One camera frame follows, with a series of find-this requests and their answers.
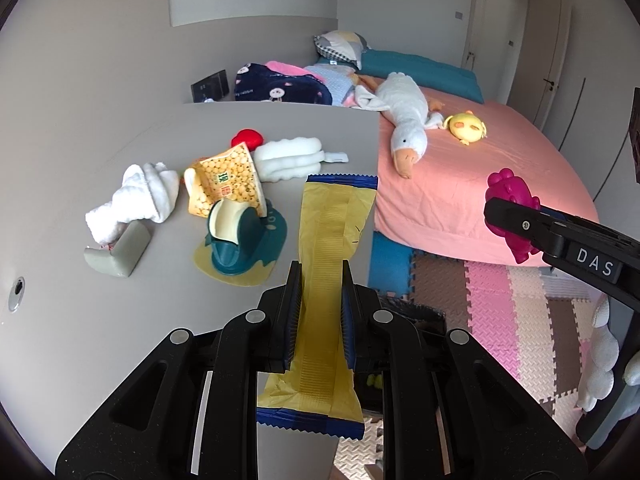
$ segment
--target navy blanket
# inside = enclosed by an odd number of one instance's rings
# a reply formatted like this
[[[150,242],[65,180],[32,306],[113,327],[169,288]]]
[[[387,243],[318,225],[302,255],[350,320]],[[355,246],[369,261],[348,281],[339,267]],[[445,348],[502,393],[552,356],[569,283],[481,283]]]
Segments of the navy blanket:
[[[278,101],[330,105],[331,92],[311,75],[284,75],[249,63],[236,75],[236,101]]]

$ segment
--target pink bedsheet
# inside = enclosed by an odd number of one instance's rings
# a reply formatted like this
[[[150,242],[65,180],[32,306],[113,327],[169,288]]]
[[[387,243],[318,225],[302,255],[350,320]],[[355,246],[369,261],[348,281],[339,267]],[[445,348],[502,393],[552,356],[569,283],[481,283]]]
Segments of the pink bedsheet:
[[[543,205],[598,221],[584,184],[549,140],[507,106],[484,105],[422,89],[444,103],[447,117],[471,110],[484,121],[487,138],[465,146],[447,130],[428,130],[429,145],[411,180],[391,161],[393,125],[380,116],[378,196],[375,225],[383,235],[430,253],[491,264],[515,265],[503,238],[484,225],[484,192],[489,174],[511,168]],[[525,266],[544,266],[531,256]]]

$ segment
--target yellow printed box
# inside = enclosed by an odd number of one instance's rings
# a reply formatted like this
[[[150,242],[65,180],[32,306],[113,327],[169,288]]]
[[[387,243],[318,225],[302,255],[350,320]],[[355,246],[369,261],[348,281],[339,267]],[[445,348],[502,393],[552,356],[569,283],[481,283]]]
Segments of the yellow printed box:
[[[267,206],[254,162],[244,142],[219,155],[194,162],[184,171],[189,213],[207,218],[221,198],[248,202],[261,217]]]

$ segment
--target gray checkered pillow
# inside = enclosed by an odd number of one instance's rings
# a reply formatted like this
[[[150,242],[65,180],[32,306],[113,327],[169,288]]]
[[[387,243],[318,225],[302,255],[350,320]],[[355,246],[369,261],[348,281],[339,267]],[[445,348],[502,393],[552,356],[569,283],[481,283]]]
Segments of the gray checkered pillow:
[[[367,41],[359,34],[334,30],[314,36],[314,43],[320,56],[362,68],[362,53],[367,49]]]

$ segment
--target pink toy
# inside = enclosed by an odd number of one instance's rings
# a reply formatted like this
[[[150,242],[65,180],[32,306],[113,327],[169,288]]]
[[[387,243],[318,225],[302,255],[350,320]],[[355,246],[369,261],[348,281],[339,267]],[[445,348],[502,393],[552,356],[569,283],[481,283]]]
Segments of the pink toy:
[[[489,185],[484,194],[484,200],[486,202],[498,197],[532,209],[537,209],[538,211],[540,210],[540,199],[537,196],[531,196],[529,187],[527,187],[524,180],[519,176],[515,176],[509,168],[503,168],[500,170],[500,173],[492,173],[486,182]],[[486,226],[493,234],[504,238],[518,264],[526,262],[529,259],[529,253],[536,254],[540,252],[524,238],[489,224],[486,224]]]

